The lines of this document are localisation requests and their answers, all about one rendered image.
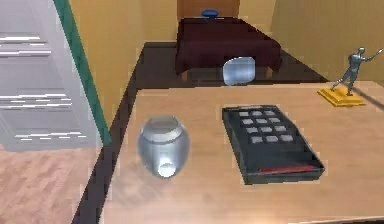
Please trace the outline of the clear glass bowl vase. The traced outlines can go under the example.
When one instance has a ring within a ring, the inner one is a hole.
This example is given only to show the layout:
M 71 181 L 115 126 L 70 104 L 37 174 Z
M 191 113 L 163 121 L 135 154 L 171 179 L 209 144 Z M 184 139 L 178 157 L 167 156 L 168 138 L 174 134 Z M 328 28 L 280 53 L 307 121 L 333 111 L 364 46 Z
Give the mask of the clear glass bowl vase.
M 138 137 L 138 153 L 143 165 L 159 178 L 175 176 L 184 167 L 189 148 L 185 126 L 172 115 L 149 118 Z

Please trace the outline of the clear glass cup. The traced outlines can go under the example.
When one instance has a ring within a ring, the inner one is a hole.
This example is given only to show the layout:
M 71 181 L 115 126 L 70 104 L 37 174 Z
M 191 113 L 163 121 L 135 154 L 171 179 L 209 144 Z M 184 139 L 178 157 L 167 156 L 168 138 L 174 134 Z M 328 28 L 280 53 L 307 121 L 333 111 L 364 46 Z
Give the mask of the clear glass cup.
M 255 60 L 252 57 L 237 57 L 228 60 L 222 67 L 227 86 L 249 83 L 255 78 Z

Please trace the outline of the bed with dark red cover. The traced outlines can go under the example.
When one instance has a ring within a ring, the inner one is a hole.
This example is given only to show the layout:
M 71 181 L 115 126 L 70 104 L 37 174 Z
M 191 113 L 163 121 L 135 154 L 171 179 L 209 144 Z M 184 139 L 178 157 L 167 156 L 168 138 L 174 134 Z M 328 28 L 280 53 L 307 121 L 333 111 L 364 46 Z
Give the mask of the bed with dark red cover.
M 202 17 L 205 9 L 219 15 Z M 239 9 L 240 0 L 177 0 L 177 75 L 186 80 L 190 69 L 221 67 L 237 57 L 252 57 L 267 78 L 280 70 L 280 44 L 240 19 Z

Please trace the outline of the wooden table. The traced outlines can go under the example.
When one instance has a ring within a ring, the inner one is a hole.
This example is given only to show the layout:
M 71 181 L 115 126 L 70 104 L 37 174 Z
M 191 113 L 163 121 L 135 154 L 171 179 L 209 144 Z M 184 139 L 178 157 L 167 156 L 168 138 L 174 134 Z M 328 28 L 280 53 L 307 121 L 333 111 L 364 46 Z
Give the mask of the wooden table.
M 146 89 L 138 92 L 101 224 L 290 224 L 384 217 L 384 88 L 358 82 L 361 107 L 337 108 L 317 84 Z M 246 185 L 221 110 L 276 104 L 326 166 L 319 180 Z M 137 154 L 142 124 L 155 114 L 182 120 L 191 139 L 184 169 L 152 176 Z

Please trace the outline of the black remote control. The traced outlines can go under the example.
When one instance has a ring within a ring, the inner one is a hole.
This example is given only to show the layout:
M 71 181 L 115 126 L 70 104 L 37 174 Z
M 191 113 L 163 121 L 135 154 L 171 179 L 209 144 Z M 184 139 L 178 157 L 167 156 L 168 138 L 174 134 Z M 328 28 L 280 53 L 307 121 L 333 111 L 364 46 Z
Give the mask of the black remote control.
M 299 129 L 276 105 L 226 107 L 222 120 L 247 185 L 313 181 L 325 171 Z

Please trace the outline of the silver statue on yellow base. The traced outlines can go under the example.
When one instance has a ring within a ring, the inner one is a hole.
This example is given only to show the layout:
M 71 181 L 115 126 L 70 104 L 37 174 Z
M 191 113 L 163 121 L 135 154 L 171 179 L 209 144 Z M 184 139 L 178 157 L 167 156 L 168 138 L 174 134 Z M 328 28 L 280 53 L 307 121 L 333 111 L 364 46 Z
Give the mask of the silver statue on yellow base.
M 331 87 L 317 91 L 325 100 L 335 107 L 362 106 L 364 102 L 352 93 L 354 84 L 358 78 L 360 66 L 364 62 L 370 62 L 384 52 L 384 48 L 379 49 L 375 54 L 365 57 L 365 48 L 360 47 L 356 52 L 348 56 L 348 68 L 343 76 L 335 81 Z

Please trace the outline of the grey room door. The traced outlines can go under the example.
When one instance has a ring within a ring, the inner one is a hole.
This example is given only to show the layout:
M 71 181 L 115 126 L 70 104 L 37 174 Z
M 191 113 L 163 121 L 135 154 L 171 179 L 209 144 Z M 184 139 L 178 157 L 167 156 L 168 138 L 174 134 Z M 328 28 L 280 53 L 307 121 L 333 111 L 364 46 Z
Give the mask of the grey room door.
M 110 142 L 69 0 L 0 0 L 0 144 L 22 152 Z

